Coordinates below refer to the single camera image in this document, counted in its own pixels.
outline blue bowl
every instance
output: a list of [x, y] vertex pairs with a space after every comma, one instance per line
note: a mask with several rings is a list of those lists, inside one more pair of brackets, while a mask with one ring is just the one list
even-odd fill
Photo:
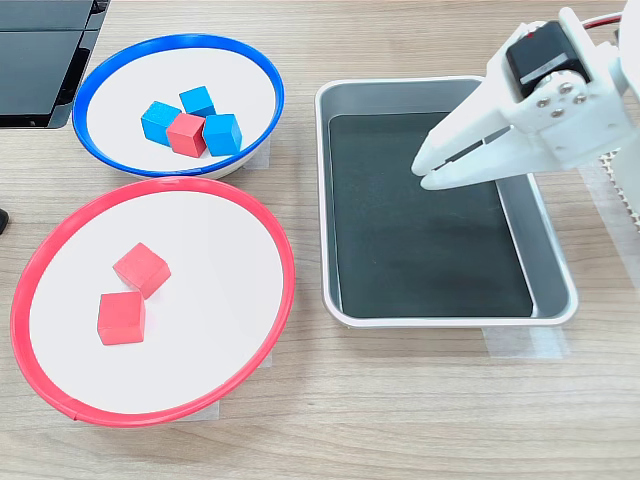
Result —
[[[132, 168], [126, 165], [122, 165], [117, 160], [108, 157], [104, 154], [93, 142], [91, 135], [87, 128], [87, 110], [89, 103], [93, 98], [95, 92], [100, 88], [104, 81], [109, 78], [115, 71], [124, 65], [144, 57], [158, 52], [166, 50], [177, 50], [181, 48], [213, 48], [219, 50], [228, 50], [238, 53], [247, 57], [249, 60], [256, 63], [267, 74], [276, 97], [276, 108], [271, 118], [271, 122], [263, 134], [251, 145], [244, 148], [236, 155], [232, 155], [224, 160], [220, 160], [211, 165], [199, 168], [191, 168], [188, 170], [176, 170], [176, 171], [151, 171], [140, 170]], [[225, 169], [225, 171], [232, 171], [233, 164], [245, 159], [248, 155], [255, 151], [262, 142], [264, 142], [273, 129], [276, 127], [280, 116], [282, 115], [282, 109], [284, 108], [284, 84], [282, 83], [282, 77], [271, 63], [271, 61], [265, 57], [262, 53], [249, 45], [233, 40], [231, 38], [218, 37], [215, 35], [204, 34], [179, 34], [168, 35], [165, 37], [154, 38], [146, 40], [142, 43], [132, 45], [124, 50], [116, 53], [102, 64], [100, 64], [84, 81], [78, 94], [76, 96], [75, 104], [73, 106], [73, 128], [80, 139], [80, 142], [84, 147], [98, 160], [106, 163], [107, 165], [128, 172], [134, 175], [141, 175], [145, 177], [164, 177], [173, 175], [205, 175], [211, 174], [215, 176], [219, 170]]]

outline wood grain surface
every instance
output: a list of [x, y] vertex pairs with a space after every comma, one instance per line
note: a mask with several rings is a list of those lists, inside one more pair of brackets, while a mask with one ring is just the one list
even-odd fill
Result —
[[[552, 19], [565, 3], [113, 2], [91, 68], [189, 31], [248, 42], [280, 69], [287, 104], [271, 167], [227, 180], [286, 229], [296, 302], [273, 367], [225, 398], [220, 420], [126, 431], [72, 422], [16, 365], [13, 292], [59, 222], [135, 179], [91, 157], [69, 125], [0, 131], [0, 207], [12, 217], [0, 236], [0, 478], [640, 478], [640, 301], [577, 172], [538, 177], [581, 296], [564, 358], [494, 358], [481, 330], [348, 330], [320, 296], [316, 90], [341, 78], [483, 74], [519, 22]], [[572, 6], [586, 18], [622, 2]]]

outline cube pile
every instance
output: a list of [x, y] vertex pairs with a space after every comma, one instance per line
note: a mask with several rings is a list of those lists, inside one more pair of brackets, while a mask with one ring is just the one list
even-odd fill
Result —
[[212, 156], [240, 152], [242, 133], [233, 114], [218, 114], [206, 87], [180, 94], [185, 113], [153, 102], [142, 115], [144, 136], [179, 154], [199, 158], [209, 148]]
[[102, 294], [98, 335], [103, 345], [142, 342], [144, 301], [171, 276], [169, 266], [146, 245], [138, 243], [118, 260], [113, 269], [133, 291]]

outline cable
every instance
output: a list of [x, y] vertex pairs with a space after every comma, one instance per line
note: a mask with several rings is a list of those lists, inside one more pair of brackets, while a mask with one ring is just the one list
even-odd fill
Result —
[[600, 15], [599, 17], [593, 17], [582, 22], [582, 26], [585, 30], [590, 28], [602, 27], [603, 25], [611, 25], [613, 23], [619, 23], [622, 19], [622, 12], [609, 13], [607, 15]]

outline robotic arm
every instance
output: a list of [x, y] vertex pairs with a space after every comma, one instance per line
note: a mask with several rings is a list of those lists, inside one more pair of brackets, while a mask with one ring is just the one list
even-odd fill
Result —
[[412, 166], [421, 186], [567, 170], [618, 148], [616, 161], [640, 156], [622, 98], [630, 86], [640, 100], [640, 0], [626, 5], [619, 44], [596, 47], [570, 8], [558, 22], [521, 24], [480, 86], [427, 136]]

